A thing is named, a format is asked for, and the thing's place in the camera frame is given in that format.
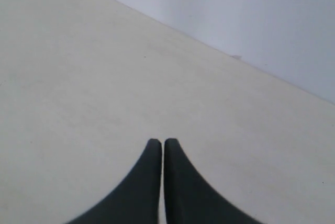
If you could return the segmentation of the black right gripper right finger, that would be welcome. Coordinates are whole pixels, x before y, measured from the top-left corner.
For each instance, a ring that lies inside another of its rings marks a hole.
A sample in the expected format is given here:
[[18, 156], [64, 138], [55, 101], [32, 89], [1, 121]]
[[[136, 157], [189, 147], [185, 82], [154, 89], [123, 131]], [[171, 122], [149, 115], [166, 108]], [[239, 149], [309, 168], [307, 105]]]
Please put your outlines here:
[[258, 223], [214, 190], [173, 138], [164, 143], [164, 201], [167, 223]]

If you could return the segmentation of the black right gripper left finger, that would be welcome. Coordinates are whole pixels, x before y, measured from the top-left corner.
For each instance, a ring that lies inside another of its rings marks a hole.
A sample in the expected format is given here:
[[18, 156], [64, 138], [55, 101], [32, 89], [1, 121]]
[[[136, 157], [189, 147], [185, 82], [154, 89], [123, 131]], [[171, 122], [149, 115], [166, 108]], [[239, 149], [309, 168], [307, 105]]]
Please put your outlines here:
[[161, 173], [162, 144], [149, 139], [120, 184], [70, 223], [158, 223]]

